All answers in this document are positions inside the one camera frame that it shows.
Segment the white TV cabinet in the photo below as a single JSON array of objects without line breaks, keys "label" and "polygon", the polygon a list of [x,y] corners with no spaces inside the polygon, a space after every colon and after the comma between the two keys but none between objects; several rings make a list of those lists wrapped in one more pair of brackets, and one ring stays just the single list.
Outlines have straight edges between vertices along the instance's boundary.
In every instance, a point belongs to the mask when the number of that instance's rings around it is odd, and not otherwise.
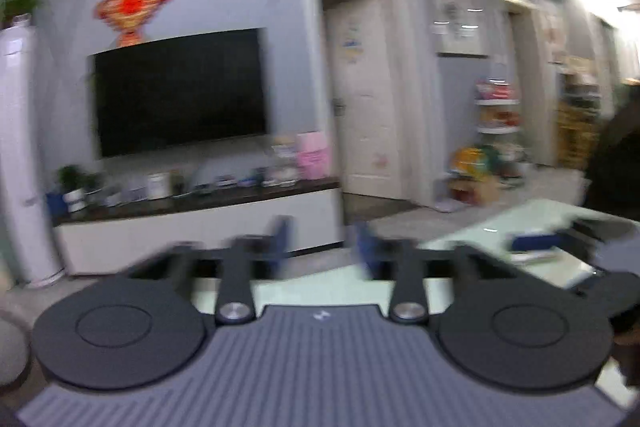
[{"label": "white TV cabinet", "polygon": [[325,251],[344,241],[340,184],[333,179],[289,187],[232,188],[209,198],[138,202],[80,212],[58,222],[55,238],[68,274],[104,275],[129,268],[177,243],[226,246],[235,236],[268,235],[290,217],[288,250]]}]

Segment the cardboard boxes and bags pile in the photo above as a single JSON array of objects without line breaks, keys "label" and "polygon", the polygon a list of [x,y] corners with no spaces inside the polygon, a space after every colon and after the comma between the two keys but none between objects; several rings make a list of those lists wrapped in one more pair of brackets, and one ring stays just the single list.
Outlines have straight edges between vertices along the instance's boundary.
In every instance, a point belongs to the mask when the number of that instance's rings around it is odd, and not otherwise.
[{"label": "cardboard boxes and bags pile", "polygon": [[449,164],[449,196],[472,206],[497,202],[502,191],[524,184],[521,145],[480,144],[456,150]]}]

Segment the wooden chair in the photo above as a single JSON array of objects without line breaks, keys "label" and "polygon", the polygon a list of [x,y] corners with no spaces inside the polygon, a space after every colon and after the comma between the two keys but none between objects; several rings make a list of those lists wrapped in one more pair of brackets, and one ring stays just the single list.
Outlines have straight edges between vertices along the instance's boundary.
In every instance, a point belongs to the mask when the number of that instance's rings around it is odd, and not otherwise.
[{"label": "wooden chair", "polygon": [[599,138],[599,112],[560,102],[556,111],[556,157],[564,168],[585,170]]}]

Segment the white framed photo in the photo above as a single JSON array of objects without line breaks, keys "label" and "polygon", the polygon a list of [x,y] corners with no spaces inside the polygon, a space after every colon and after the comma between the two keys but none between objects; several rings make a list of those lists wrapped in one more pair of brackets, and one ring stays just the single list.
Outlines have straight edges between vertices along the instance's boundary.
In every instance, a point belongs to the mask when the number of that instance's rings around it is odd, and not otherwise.
[{"label": "white framed photo", "polygon": [[169,198],[172,194],[169,172],[151,173],[146,177],[146,198],[149,200]]}]

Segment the potted plant in white pot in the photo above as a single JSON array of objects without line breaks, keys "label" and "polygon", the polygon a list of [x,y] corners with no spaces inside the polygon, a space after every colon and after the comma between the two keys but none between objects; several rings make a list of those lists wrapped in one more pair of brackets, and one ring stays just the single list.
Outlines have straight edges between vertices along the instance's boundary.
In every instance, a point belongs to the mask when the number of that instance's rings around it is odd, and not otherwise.
[{"label": "potted plant in white pot", "polygon": [[58,185],[69,213],[84,210],[87,206],[85,177],[85,171],[77,165],[58,169]]}]

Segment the white standing air conditioner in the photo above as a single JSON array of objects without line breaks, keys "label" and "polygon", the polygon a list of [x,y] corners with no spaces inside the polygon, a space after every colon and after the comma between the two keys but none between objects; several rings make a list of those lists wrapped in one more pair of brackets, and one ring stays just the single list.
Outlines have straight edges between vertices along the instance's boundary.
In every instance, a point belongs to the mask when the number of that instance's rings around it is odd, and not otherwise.
[{"label": "white standing air conditioner", "polygon": [[36,31],[26,15],[1,31],[1,190],[4,221],[22,280],[46,286],[63,274],[55,251],[35,139],[30,90]]}]

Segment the flower bouquet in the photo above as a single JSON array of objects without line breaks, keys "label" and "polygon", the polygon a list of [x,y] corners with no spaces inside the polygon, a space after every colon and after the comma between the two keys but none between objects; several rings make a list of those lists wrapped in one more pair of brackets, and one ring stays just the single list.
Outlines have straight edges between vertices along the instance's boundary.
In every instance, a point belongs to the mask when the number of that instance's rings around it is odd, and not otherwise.
[{"label": "flower bouquet", "polygon": [[268,180],[274,186],[293,186],[299,181],[296,141],[289,135],[276,135],[270,143],[271,164]]}]

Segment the framed ink painting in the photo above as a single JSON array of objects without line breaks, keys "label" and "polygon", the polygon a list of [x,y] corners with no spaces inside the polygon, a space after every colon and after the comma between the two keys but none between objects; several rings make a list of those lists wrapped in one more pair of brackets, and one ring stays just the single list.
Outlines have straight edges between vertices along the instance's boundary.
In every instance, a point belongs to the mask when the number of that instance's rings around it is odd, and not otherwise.
[{"label": "framed ink painting", "polygon": [[487,55],[482,0],[432,0],[432,29],[440,56]]}]

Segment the white interior door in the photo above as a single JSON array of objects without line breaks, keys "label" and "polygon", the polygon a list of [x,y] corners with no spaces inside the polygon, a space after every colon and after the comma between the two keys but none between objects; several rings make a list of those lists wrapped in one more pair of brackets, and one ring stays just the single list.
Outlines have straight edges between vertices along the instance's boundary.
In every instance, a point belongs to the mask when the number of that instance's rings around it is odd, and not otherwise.
[{"label": "white interior door", "polygon": [[385,9],[385,0],[348,0],[324,12],[326,52],[345,192],[401,199]]}]

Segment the red Chinese knot decoration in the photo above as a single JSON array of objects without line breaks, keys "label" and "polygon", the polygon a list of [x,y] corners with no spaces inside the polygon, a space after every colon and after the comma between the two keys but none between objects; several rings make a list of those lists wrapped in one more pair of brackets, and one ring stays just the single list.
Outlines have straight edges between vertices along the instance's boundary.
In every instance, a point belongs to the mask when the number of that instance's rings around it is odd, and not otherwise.
[{"label": "red Chinese knot decoration", "polygon": [[135,46],[143,41],[143,26],[168,1],[101,0],[94,8],[94,16],[116,32],[118,48]]}]

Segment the white wall shelf with items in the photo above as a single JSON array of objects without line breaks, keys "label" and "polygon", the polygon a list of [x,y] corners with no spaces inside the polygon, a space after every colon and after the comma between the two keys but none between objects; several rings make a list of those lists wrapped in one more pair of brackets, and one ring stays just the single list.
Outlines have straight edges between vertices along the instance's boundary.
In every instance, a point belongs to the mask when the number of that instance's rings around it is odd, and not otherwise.
[{"label": "white wall shelf with items", "polygon": [[520,98],[504,79],[484,79],[475,86],[477,130],[481,135],[508,135],[520,130]]}]

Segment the black wall television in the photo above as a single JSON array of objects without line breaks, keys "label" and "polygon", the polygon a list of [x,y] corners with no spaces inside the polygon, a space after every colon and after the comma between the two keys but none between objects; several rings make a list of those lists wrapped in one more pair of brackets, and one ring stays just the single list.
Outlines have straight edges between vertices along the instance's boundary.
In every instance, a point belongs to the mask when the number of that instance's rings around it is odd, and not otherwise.
[{"label": "black wall television", "polygon": [[215,31],[94,54],[101,156],[266,134],[263,36],[260,28]]}]

